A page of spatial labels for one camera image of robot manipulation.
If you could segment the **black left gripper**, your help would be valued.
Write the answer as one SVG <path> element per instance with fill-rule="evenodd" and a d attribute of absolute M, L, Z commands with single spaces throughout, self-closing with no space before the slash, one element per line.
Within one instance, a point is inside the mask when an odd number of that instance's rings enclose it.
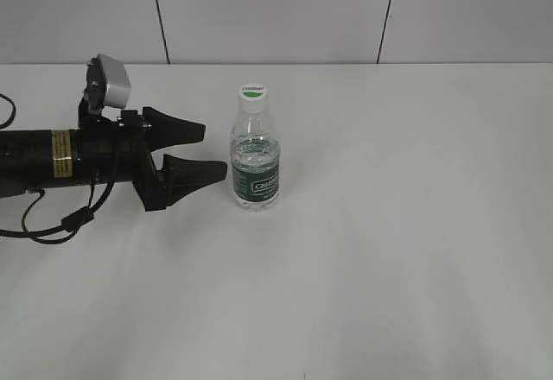
<path fill-rule="evenodd" d="M 165 155 L 162 170 L 153 161 L 152 152 L 158 149 L 202 142 L 204 124 L 171 117 L 152 107 L 141 112 L 123 110 L 120 118 L 110 120 L 101 110 L 91 111 L 90 100 L 81 99 L 78 109 L 79 167 L 93 186 L 105 185 L 98 200 L 89 204 L 90 212 L 99 210 L 118 182 L 131 183 L 144 210 L 154 212 L 226 178 L 224 161 Z"/>

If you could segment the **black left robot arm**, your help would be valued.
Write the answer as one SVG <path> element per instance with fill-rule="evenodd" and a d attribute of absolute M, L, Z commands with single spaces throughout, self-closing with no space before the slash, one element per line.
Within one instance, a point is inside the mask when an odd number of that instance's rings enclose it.
<path fill-rule="evenodd" d="M 152 107 L 123 110 L 116 120 L 79 105 L 75 130 L 9 130 L 1 134 L 1 195 L 35 189 L 129 182 L 145 211 L 160 211 L 203 187 L 223 181 L 222 161 L 152 154 L 175 145 L 200 143 L 206 127 Z"/>

